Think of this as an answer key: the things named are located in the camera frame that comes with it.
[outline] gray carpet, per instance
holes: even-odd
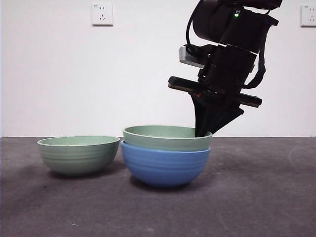
[[[1,139],[1,237],[316,237],[316,138],[213,138],[203,173],[171,190],[120,150],[100,173],[55,174],[39,139]]]

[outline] bowl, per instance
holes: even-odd
[[[38,141],[44,163],[67,176],[90,174],[110,164],[119,138],[107,136],[56,137]]]
[[[212,134],[195,137],[195,129],[176,126],[135,126],[123,131],[125,142],[133,146],[164,151],[204,151]]]
[[[124,162],[132,175],[154,187],[173,188],[189,183],[203,171],[210,148],[204,151],[162,151],[121,142]]]

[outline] cable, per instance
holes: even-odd
[[[191,27],[191,24],[192,24],[192,21],[193,21],[193,17],[196,14],[196,12],[197,12],[199,6],[202,4],[202,2],[204,2],[204,0],[200,0],[198,2],[197,6],[195,7],[195,9],[194,9],[194,11],[193,11],[193,13],[192,13],[192,15],[191,15],[191,17],[189,19],[188,25],[187,25],[187,32],[186,32],[187,45],[188,45],[188,48],[191,50],[191,52],[193,52],[194,49],[193,49],[193,46],[192,46],[192,44],[190,42],[190,27]]]

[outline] electrical outlet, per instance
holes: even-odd
[[[92,26],[112,26],[113,25],[113,5],[102,4],[91,7]]]
[[[316,26],[316,4],[301,6],[301,26]]]

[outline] bowl ridges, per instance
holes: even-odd
[[[195,169],[195,168],[201,168],[205,166],[205,163],[207,162],[206,159],[199,160],[199,162],[143,162],[141,160],[134,160],[132,158],[125,159],[125,162],[137,165],[137,166],[145,166],[145,167],[152,167],[152,168],[161,168],[161,169]]]

